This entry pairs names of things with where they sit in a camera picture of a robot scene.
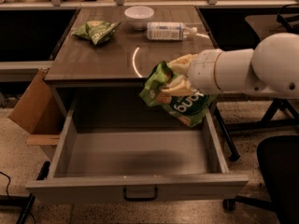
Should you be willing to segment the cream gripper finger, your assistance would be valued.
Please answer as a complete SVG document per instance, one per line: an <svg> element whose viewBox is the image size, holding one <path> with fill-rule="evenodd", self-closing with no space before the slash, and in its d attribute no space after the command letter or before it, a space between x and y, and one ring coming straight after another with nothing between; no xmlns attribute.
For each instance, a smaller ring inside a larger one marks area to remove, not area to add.
<svg viewBox="0 0 299 224"><path fill-rule="evenodd" d="M185 76L180 75L163 86L161 92L170 96L189 96L195 93L195 88Z"/></svg>
<svg viewBox="0 0 299 224"><path fill-rule="evenodd" d="M168 67L172 69L174 72L187 76L187 72L191 62L195 59L196 54L187 54L181 56L168 64Z"/></svg>

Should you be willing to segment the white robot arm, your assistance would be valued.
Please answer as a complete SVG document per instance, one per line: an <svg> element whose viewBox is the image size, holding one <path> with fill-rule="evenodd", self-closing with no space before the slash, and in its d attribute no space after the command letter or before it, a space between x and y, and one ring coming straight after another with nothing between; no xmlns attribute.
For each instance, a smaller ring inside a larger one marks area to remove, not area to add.
<svg viewBox="0 0 299 224"><path fill-rule="evenodd" d="M171 96L245 93L299 98L299 35L270 35L255 49L206 49L170 64L178 77L161 88Z"/></svg>

